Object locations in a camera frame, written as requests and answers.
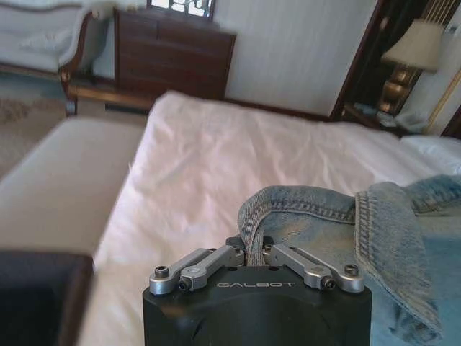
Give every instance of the lamp shade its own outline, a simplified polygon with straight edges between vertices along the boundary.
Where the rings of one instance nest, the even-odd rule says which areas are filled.
[[[440,40],[444,27],[415,19],[405,35],[384,55],[384,61],[436,71],[439,67]]]

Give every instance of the table lamp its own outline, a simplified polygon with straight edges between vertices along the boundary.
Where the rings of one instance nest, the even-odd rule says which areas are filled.
[[[384,84],[378,108],[396,115],[411,92],[413,79],[421,70],[435,72],[439,67],[440,41],[444,27],[436,22],[415,19],[403,37],[382,56],[384,62],[397,63]]]

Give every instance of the wooden door frame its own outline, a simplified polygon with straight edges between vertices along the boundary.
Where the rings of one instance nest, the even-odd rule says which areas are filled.
[[[354,60],[352,60],[351,67],[347,72],[346,79],[344,80],[341,91],[339,92],[333,110],[329,115],[332,120],[341,119],[341,113],[346,102],[346,93],[352,87],[352,84],[355,81],[355,77],[360,72],[362,66],[361,62],[366,56],[367,46],[370,43],[370,38],[375,36],[380,31],[380,25],[382,21],[381,18],[385,11],[386,2],[387,0],[377,0],[375,9],[373,10],[370,21],[368,22],[362,39],[360,40],[359,47],[355,53]]]
[[[461,139],[461,105],[458,107],[447,127],[444,129],[442,136]]]

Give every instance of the white pillow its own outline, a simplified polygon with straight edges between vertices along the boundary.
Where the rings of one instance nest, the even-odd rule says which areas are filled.
[[[39,53],[59,55],[71,46],[71,42],[72,29],[65,28],[56,31],[39,32],[21,41],[19,46]]]
[[[401,140],[442,168],[443,172],[461,174],[461,141],[434,136],[409,136]]]

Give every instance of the brass lamp base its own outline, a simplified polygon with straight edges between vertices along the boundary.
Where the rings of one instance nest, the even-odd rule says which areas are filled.
[[[384,83],[382,94],[377,108],[391,115],[397,115],[408,98],[413,81],[418,78],[419,72],[414,68],[397,67],[392,76]]]

